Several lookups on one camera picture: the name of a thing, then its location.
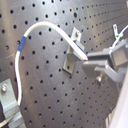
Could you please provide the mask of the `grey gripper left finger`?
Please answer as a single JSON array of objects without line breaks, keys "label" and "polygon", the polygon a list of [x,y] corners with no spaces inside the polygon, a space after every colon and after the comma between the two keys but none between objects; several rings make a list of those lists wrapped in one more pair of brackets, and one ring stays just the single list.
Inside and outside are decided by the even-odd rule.
[{"label": "grey gripper left finger", "polygon": [[110,67],[107,61],[85,61],[82,65],[85,74],[94,78],[97,85],[103,85],[107,78],[116,80],[117,73]]}]

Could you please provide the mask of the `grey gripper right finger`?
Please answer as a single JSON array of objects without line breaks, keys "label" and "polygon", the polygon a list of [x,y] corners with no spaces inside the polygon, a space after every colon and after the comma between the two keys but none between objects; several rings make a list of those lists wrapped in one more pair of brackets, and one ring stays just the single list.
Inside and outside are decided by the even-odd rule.
[{"label": "grey gripper right finger", "polygon": [[109,60],[113,61],[112,51],[110,49],[103,49],[102,51],[98,52],[91,52],[87,54],[90,60]]}]

